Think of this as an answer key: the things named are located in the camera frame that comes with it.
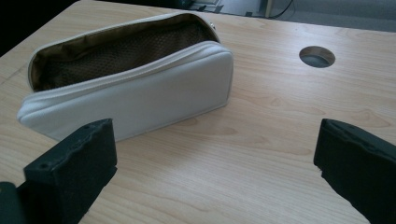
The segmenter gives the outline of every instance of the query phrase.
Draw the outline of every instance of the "white pouch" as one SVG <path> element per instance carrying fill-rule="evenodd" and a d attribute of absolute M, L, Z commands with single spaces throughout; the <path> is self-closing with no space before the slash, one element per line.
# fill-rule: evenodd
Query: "white pouch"
<path fill-rule="evenodd" d="M 194 12 L 130 21 L 37 49 L 18 121 L 56 140 L 113 119 L 116 141 L 228 103 L 233 55 Z"/>

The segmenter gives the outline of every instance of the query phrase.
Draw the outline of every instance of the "wooden table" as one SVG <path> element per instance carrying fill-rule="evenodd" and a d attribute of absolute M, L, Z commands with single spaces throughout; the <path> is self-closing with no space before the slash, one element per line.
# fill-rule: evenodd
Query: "wooden table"
<path fill-rule="evenodd" d="M 0 181 L 56 142 L 16 121 L 49 42 L 174 11 L 80 1 L 0 58 Z M 234 54 L 228 105 L 117 143 L 116 175 L 81 223 L 368 223 L 313 164 L 322 119 L 396 144 L 396 34 L 203 13 Z M 311 67 L 301 49 L 335 55 Z"/>

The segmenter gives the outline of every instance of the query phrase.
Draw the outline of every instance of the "zipper pouch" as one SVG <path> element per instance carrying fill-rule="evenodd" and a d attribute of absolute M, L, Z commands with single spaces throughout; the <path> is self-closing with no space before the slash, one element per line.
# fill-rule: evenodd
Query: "zipper pouch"
<path fill-rule="evenodd" d="M 55 140 L 113 119 L 116 141 L 227 105 L 233 54 L 194 12 L 130 21 L 38 48 L 18 121 Z"/>

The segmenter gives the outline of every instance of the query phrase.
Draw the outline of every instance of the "light wood desk surface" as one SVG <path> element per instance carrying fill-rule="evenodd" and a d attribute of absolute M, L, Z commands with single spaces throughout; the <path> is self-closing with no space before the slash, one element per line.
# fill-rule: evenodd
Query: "light wood desk surface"
<path fill-rule="evenodd" d="M 16 121 L 31 53 L 82 32 L 174 11 L 80 1 L 0 58 L 0 181 L 56 142 Z M 368 223 L 313 164 L 322 119 L 396 144 L 396 34 L 205 14 L 234 54 L 230 103 L 117 143 L 116 175 L 81 223 Z M 315 68 L 301 49 L 331 50 Z"/>

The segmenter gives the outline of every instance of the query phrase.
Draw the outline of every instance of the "white leather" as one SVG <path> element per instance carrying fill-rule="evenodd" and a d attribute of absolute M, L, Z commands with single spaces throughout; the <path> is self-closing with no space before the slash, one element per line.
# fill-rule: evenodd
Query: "white leather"
<path fill-rule="evenodd" d="M 120 141 L 225 106 L 232 78 L 233 54 L 205 41 L 129 71 L 34 92 L 17 119 L 56 140 L 87 123 L 113 119 Z"/>

